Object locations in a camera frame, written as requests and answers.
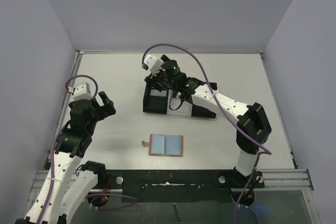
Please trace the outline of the white bin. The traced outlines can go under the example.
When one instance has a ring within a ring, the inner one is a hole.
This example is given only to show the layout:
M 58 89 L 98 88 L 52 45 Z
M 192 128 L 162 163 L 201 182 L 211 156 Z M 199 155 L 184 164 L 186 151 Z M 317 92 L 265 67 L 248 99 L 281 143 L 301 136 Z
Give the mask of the white bin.
M 192 105 L 174 97 L 173 92 L 170 90 L 167 101 L 167 115 L 191 117 L 191 114 Z

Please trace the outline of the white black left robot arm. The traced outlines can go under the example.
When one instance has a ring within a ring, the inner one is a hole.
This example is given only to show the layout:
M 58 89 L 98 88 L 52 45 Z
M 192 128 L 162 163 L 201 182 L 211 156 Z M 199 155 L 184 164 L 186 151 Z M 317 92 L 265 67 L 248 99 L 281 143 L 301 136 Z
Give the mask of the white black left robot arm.
M 16 223 L 70 223 L 89 191 L 106 184 L 105 165 L 92 161 L 86 162 L 74 184 L 69 184 L 92 142 L 97 123 L 116 113 L 106 93 L 98 95 L 102 105 L 95 98 L 69 103 L 70 120 L 52 143 L 48 175 L 34 204 Z

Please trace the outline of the tan leather card holder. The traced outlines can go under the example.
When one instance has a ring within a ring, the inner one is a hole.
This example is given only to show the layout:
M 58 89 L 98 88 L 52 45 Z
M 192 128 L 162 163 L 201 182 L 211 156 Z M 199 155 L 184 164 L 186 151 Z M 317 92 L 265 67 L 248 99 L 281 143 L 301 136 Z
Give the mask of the tan leather card holder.
M 149 149 L 149 156 L 183 157 L 184 138 L 182 135 L 151 134 L 142 146 Z

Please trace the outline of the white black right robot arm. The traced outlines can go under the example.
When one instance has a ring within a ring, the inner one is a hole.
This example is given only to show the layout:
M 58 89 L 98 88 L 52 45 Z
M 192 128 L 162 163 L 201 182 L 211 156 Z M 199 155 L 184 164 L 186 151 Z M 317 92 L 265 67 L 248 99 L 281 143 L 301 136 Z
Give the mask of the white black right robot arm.
M 167 79 L 163 72 L 159 72 L 156 75 L 150 74 L 144 81 L 156 90 L 171 90 L 179 95 L 180 100 L 226 118 L 236 128 L 236 143 L 240 148 L 234 182 L 241 187 L 251 183 L 259 151 L 271 154 L 263 147 L 272 129 L 261 104 L 238 102 L 213 90 L 206 82 L 187 77 L 184 73 Z

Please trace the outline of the black bin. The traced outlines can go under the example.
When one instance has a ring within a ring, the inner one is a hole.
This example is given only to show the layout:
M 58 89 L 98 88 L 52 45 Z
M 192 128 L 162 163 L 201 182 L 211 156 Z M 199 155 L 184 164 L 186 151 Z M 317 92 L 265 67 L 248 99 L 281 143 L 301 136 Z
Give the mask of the black bin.
M 209 84 L 214 91 L 218 90 L 217 82 L 210 82 Z M 204 119 L 215 119 L 216 118 L 216 113 L 210 111 L 209 109 L 207 109 L 203 106 L 197 105 L 192 100 L 191 117 L 193 117 L 193 118 L 204 118 Z
M 145 89 L 143 95 L 143 112 L 144 113 L 154 113 L 154 114 L 167 114 L 167 101 L 169 91 L 164 88 L 157 87 L 149 77 L 144 79 Z M 151 90 L 167 91 L 166 97 L 152 97 L 150 96 Z

